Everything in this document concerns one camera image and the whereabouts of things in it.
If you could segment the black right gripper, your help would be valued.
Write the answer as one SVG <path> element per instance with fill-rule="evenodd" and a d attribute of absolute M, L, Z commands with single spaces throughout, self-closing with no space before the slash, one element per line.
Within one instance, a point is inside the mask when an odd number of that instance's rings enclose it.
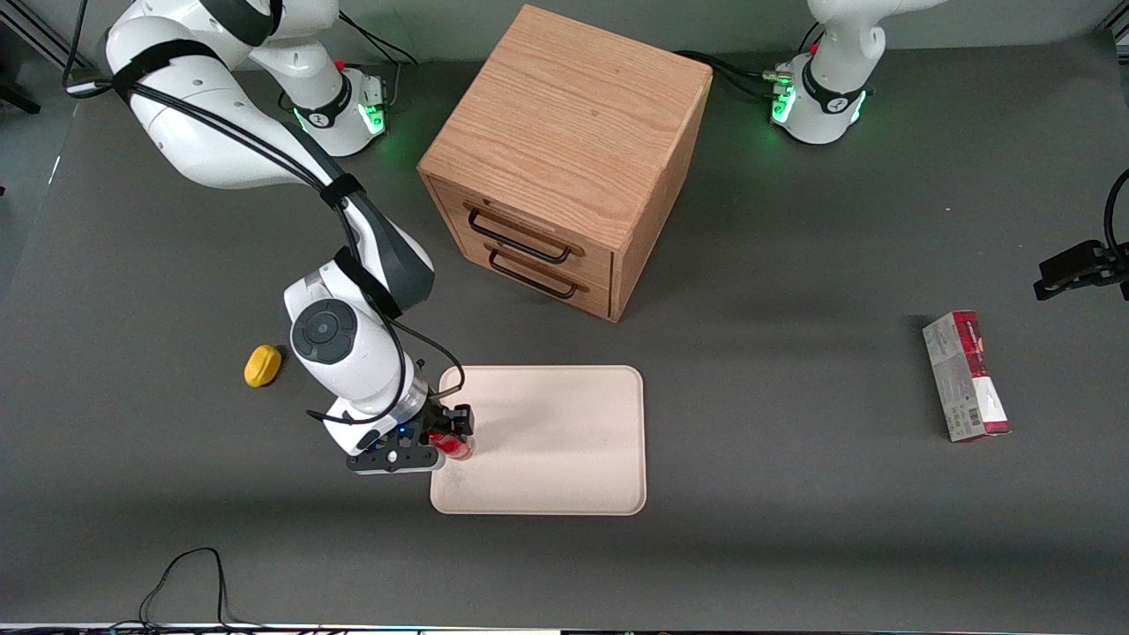
<path fill-rule="evenodd" d="M 400 425 L 400 447 L 443 449 L 450 437 L 469 440 L 474 433 L 475 415 L 467 403 L 425 403 L 419 414 Z"/>

